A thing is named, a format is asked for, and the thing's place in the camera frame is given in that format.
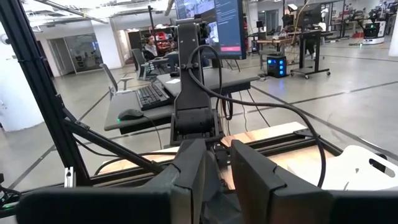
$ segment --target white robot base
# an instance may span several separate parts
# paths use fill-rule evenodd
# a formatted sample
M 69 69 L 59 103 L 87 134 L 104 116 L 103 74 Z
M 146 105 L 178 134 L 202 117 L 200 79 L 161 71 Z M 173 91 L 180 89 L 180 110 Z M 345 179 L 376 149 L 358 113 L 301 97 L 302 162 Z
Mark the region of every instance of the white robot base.
M 384 37 L 374 38 L 374 39 L 363 39 L 363 45 L 372 45 L 372 44 L 382 44 L 384 43 Z

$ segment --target concrete floor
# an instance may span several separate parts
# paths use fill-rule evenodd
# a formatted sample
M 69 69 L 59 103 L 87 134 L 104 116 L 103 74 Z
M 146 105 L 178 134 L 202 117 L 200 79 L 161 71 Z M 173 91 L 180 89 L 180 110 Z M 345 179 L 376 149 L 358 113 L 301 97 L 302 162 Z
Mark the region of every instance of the concrete floor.
M 331 70 L 331 76 L 321 73 L 309 80 L 300 75 L 281 79 L 270 78 L 264 82 L 253 82 L 250 90 L 255 101 L 289 103 L 303 110 L 315 129 L 327 140 L 339 147 L 356 144 L 372 151 L 379 151 L 397 163 L 398 148 L 398 78 L 393 69 L 398 58 L 388 56 L 389 41 L 377 46 L 350 47 L 345 40 L 326 44 L 321 49 L 325 56 L 322 67 Z M 239 61 L 242 73 L 260 73 L 257 55 Z M 134 67 L 113 70 L 116 79 L 134 76 Z M 102 71 L 69 75 L 56 78 L 54 84 L 67 108 L 84 123 L 134 152 L 149 152 L 159 149 L 156 132 L 138 132 L 121 136 L 118 131 L 103 130 L 108 112 L 108 78 Z M 131 88 L 146 84 L 133 80 Z M 242 92 L 243 100 L 250 101 L 248 93 Z M 266 124 L 255 108 L 245 106 L 248 130 L 265 128 Z M 262 108 L 261 113 L 271 126 L 303 122 L 290 111 L 278 108 Z M 237 115 L 230 122 L 234 133 L 245 131 L 243 109 L 234 107 Z M 169 143 L 169 125 L 161 127 L 163 145 Z M 98 151 L 103 149 L 90 144 Z M 0 132 L 0 171 L 6 178 L 3 186 L 16 190 L 27 190 L 63 182 L 63 164 L 53 147 L 45 124 L 14 133 Z M 93 175 L 107 157 L 91 154 L 81 148 L 87 169 Z M 0 223 L 14 223 L 13 218 Z

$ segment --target wooden board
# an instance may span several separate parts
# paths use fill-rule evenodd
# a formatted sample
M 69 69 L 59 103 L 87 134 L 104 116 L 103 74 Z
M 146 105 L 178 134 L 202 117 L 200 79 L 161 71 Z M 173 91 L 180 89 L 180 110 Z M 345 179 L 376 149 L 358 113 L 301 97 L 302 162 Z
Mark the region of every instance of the wooden board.
M 257 40 L 258 44 L 286 44 L 291 43 L 292 39 L 281 39 L 281 40 Z
M 330 152 L 325 150 L 326 159 L 334 157 Z M 287 162 L 289 160 L 295 160 L 297 162 L 302 162 L 305 165 L 308 160 L 320 162 L 320 154 L 317 146 L 311 146 L 304 149 L 286 152 L 282 154 L 278 154 L 275 156 L 268 157 L 270 160 L 278 164 L 278 166 L 287 170 Z M 221 177 L 228 184 L 228 188 L 230 190 L 235 189 L 232 169 L 231 166 L 228 167 L 228 170 L 222 170 Z
M 258 129 L 255 131 L 249 131 L 246 133 L 240 133 L 240 134 L 234 134 L 232 136 L 227 136 L 225 137 L 222 142 L 230 146 L 231 141 L 234 139 L 240 140 L 243 143 L 249 143 L 253 141 L 258 141 L 258 140 L 263 140 L 263 139 L 269 139 L 285 134 L 290 134 L 294 131 L 298 131 L 301 129 L 305 129 L 305 126 L 302 126 L 300 123 L 293 122 L 293 123 L 287 123 L 287 124 L 281 124 L 278 126 L 273 126 L 270 128 L 263 128 L 263 129 Z M 155 152 L 177 152 L 178 147 L 173 147 L 170 149 L 163 149 Z M 328 151 L 325 151 L 326 158 L 333 157 Z M 162 161 L 167 161 L 171 160 L 174 158 L 174 156 L 145 156 L 145 158 L 156 161 L 156 162 L 162 162 Z M 308 147 L 305 149 L 300 149 L 292 152 L 286 152 L 282 153 L 279 155 L 275 156 L 270 156 L 269 159 L 274 161 L 276 164 L 280 165 L 283 168 L 287 168 L 287 161 L 294 159 L 300 162 L 305 162 L 309 159 L 313 161 L 320 161 L 320 156 L 319 156 L 319 150 L 316 146 Z M 137 167 L 135 164 L 132 162 L 123 160 L 123 161 L 118 161 L 115 163 L 112 163 L 106 167 L 104 167 L 99 174 L 106 174 L 108 172 L 114 172 L 114 171 L 119 171 L 123 169 L 129 169 Z M 226 181 L 228 184 L 229 189 L 233 190 L 235 189 L 234 182 L 233 182 L 233 176 L 232 176 L 232 170 L 231 167 L 228 167 L 228 170 L 222 170 L 221 172 L 221 177 Z

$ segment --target screen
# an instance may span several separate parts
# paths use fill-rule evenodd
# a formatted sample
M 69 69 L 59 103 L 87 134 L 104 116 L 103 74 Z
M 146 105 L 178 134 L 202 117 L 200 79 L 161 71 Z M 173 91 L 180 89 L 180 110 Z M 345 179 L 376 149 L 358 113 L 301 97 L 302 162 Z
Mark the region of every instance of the screen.
M 175 0 L 178 19 L 200 14 L 211 29 L 206 44 L 214 47 L 220 58 L 245 59 L 242 0 Z M 205 52 L 212 58 L 212 53 Z

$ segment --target keyboard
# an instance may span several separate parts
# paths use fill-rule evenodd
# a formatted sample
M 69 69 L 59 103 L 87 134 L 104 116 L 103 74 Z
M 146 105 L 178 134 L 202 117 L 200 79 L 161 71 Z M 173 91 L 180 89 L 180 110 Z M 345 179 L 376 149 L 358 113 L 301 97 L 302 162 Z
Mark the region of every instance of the keyboard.
M 156 84 L 151 84 L 136 90 L 141 111 L 172 104 L 169 95 Z

